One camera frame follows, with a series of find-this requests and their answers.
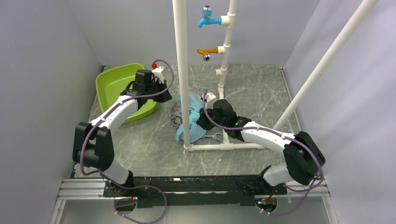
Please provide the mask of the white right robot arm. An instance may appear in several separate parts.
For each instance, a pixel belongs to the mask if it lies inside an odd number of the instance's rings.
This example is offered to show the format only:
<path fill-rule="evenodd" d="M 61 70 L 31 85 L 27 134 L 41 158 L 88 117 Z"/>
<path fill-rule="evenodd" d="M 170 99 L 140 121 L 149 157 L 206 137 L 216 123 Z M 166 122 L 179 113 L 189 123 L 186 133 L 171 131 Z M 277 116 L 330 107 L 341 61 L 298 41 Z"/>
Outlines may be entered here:
<path fill-rule="evenodd" d="M 219 127 L 232 139 L 255 143 L 283 155 L 284 163 L 266 167 L 257 177 L 260 192 L 268 194 L 275 186 L 290 181 L 309 185 L 313 180 L 324 178 L 325 157 L 308 133 L 284 133 L 264 127 L 238 116 L 225 99 L 211 102 L 211 107 L 206 99 L 202 99 L 201 104 L 197 125 L 203 129 Z"/>

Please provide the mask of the light blue printed plastic bag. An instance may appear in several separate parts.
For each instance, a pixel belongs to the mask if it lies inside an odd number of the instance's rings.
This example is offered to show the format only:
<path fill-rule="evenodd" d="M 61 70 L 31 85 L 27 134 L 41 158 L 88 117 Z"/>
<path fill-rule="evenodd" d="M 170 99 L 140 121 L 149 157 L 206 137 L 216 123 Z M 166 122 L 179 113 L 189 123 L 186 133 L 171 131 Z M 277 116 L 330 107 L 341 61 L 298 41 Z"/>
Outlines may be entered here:
<path fill-rule="evenodd" d="M 197 141 L 206 134 L 201 126 L 197 124 L 200 117 L 200 110 L 203 108 L 201 97 L 192 91 L 188 92 L 189 96 L 189 136 L 190 143 Z M 177 96 L 173 102 L 173 106 L 170 111 L 170 120 L 173 128 L 176 131 L 175 140 L 184 141 L 184 128 L 182 118 L 182 107 L 181 98 Z"/>

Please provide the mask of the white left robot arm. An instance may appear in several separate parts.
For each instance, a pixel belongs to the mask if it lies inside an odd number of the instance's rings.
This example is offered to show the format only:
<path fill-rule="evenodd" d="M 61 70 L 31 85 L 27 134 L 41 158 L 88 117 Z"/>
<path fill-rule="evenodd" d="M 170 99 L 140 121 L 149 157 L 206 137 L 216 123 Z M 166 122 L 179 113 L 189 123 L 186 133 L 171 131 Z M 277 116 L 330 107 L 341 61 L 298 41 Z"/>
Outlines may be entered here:
<path fill-rule="evenodd" d="M 164 103 L 172 99 L 164 78 L 165 71 L 163 66 L 153 70 L 137 70 L 135 79 L 126 86 L 110 108 L 91 122 L 80 122 L 76 126 L 73 161 L 80 164 L 82 171 L 85 167 L 95 168 L 96 172 L 116 185 L 116 190 L 122 196 L 133 192 L 134 177 L 131 171 L 117 162 L 113 135 L 130 115 L 149 100 Z"/>

